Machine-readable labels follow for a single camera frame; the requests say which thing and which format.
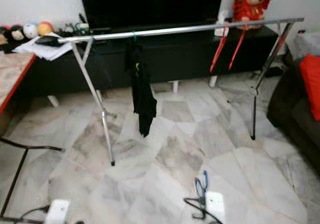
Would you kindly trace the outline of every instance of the table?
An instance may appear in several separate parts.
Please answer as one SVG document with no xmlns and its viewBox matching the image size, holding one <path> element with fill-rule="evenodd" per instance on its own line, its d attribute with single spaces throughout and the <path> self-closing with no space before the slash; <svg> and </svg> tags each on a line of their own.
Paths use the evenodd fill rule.
<svg viewBox="0 0 320 224">
<path fill-rule="evenodd" d="M 36 59 L 36 56 L 34 53 L 17 53 L 17 54 L 8 54 L 8 55 L 0 56 L 0 114 L 4 111 L 10 98 L 15 93 L 20 82 L 27 74 L 28 70 L 30 69 L 35 59 Z M 22 159 L 19 163 L 19 166 L 17 168 L 17 171 L 14 175 L 7 197 L 4 201 L 5 203 L 3 204 L 3 207 L 1 209 L 0 221 L 8 221 L 8 222 L 18 221 L 18 222 L 39 223 L 39 224 L 43 223 L 42 221 L 38 221 L 38 220 L 7 217 L 4 215 L 4 213 L 7 209 L 13 189 L 16 185 L 17 179 L 19 177 L 20 171 L 22 169 L 22 166 L 26 159 L 28 151 L 34 150 L 34 149 L 51 149 L 56 151 L 63 151 L 63 149 L 57 148 L 54 146 L 27 146 L 27 145 L 15 143 L 13 141 L 4 139 L 2 137 L 0 137 L 0 141 L 5 144 L 9 144 L 11 146 L 25 150 L 23 153 Z"/>
</svg>

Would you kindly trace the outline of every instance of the clothes drying rack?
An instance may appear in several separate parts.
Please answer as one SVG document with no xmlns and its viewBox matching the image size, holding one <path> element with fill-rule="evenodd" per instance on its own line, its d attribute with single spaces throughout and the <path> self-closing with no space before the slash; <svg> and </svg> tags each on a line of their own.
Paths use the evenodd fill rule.
<svg viewBox="0 0 320 224">
<path fill-rule="evenodd" d="M 236 28 L 236 27 L 249 27 L 249 26 L 260 26 L 260 25 L 267 25 L 267 24 L 286 24 L 284 31 L 282 34 L 279 33 L 279 37 L 275 42 L 275 45 L 273 46 L 268 59 L 264 65 L 264 68 L 262 70 L 262 73 L 260 74 L 260 77 L 254 87 L 252 87 L 252 90 L 250 93 L 254 96 L 253 98 L 253 113 L 252 113 L 252 132 L 251 132 L 251 138 L 252 140 L 255 139 L 255 131 L 256 131 L 256 126 L 255 126 L 255 120 L 256 120 L 256 107 L 257 107 L 257 96 L 258 96 L 258 88 L 270 68 L 272 62 L 276 58 L 279 50 L 283 46 L 292 26 L 296 22 L 303 22 L 304 18 L 286 18 L 286 19 L 273 19 L 273 20 L 260 20 L 260 21 L 250 21 L 250 22 L 235 22 L 235 23 L 229 23 L 227 25 L 228 28 Z M 181 33 L 188 33 L 188 32 L 197 32 L 197 31 L 208 31 L 208 30 L 215 30 L 215 29 L 222 29 L 224 28 L 224 24 L 215 24 L 215 25 L 199 25 L 199 26 L 191 26 L 191 27 L 179 27 L 179 28 L 170 28 L 170 29 L 159 29 L 159 30 L 147 30 L 147 31 L 137 31 L 137 32 L 126 32 L 126 33 L 116 33 L 116 34 L 105 34 L 105 35 L 90 35 L 90 36 L 77 36 L 77 37 L 68 37 L 68 38 L 61 38 L 58 39 L 59 43 L 71 43 L 72 45 L 72 50 L 74 53 L 74 56 L 77 59 L 77 62 L 79 64 L 79 67 L 83 73 L 83 76 L 89 86 L 89 89 L 94 97 L 94 100 L 96 104 L 99 106 L 101 109 L 101 118 L 102 118 L 102 124 L 103 124 L 103 130 L 104 130 L 104 135 L 106 137 L 106 144 L 108 146 L 108 153 L 109 153 L 109 158 L 111 161 L 111 166 L 115 165 L 115 160 L 114 160 L 114 155 L 112 152 L 112 145 L 109 137 L 109 132 L 108 132 L 108 127 L 107 127 L 107 115 L 111 115 L 116 117 L 116 115 L 108 113 L 106 109 L 103 107 L 102 104 L 102 98 L 101 94 L 99 91 L 95 89 L 95 87 L 92 84 L 92 81 L 90 79 L 90 76 L 87 72 L 86 69 L 86 61 L 88 59 L 91 46 L 93 41 L 100 41 L 100 40 L 113 40 L 113 39 L 125 39 L 125 38 L 135 38 L 138 36 L 145 37 L 145 36 L 155 36 L 155 35 L 169 35 L 169 34 L 181 34 Z M 78 48 L 77 48 L 77 43 L 79 42 L 87 42 L 85 51 L 83 56 L 80 55 Z"/>
</svg>

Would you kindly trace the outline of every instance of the red figurine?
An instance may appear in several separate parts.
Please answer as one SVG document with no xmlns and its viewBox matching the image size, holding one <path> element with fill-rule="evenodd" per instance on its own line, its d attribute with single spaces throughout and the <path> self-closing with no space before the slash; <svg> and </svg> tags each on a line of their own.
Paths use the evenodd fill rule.
<svg viewBox="0 0 320 224">
<path fill-rule="evenodd" d="M 264 11 L 268 8 L 270 0 L 235 0 L 233 4 L 233 20 L 235 22 L 246 22 L 264 19 Z M 242 27 L 241 29 L 259 28 Z"/>
</svg>

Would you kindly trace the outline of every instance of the blue scissors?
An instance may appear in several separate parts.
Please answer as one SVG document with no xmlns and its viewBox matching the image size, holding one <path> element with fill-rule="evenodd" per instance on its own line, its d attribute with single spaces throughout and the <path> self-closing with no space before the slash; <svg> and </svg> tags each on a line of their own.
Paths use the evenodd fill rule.
<svg viewBox="0 0 320 224">
<path fill-rule="evenodd" d="M 202 185 L 200 179 L 198 177 L 194 178 L 194 183 L 195 183 L 195 189 L 197 190 L 196 193 L 198 194 L 199 197 L 205 197 L 206 195 L 206 190 L 208 189 L 208 173 L 205 170 L 204 171 L 204 185 Z"/>
</svg>

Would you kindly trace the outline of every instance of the marble floor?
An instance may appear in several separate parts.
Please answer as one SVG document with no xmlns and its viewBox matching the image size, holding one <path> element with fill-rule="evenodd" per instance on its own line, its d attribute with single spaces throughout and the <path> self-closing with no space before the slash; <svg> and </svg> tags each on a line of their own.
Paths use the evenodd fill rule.
<svg viewBox="0 0 320 224">
<path fill-rule="evenodd" d="M 138 132 L 131 89 L 103 93 L 116 166 L 111 167 L 99 110 L 89 93 L 58 96 L 53 108 L 34 99 L 30 111 L 5 134 L 29 145 L 54 145 L 66 152 L 31 151 L 7 215 L 20 216 L 56 198 L 71 201 L 68 223 L 201 223 L 184 197 L 195 197 L 194 177 L 209 174 L 209 190 L 224 198 L 225 223 L 320 221 L 320 178 L 294 145 L 266 118 L 279 78 L 266 79 L 258 99 L 256 141 L 250 127 L 252 98 L 242 96 L 256 76 L 153 84 L 158 101 L 150 134 Z M 22 151 L 0 144 L 0 205 Z M 35 213 L 35 218 L 43 218 Z M 211 223 L 208 218 L 203 223 Z"/>
</svg>

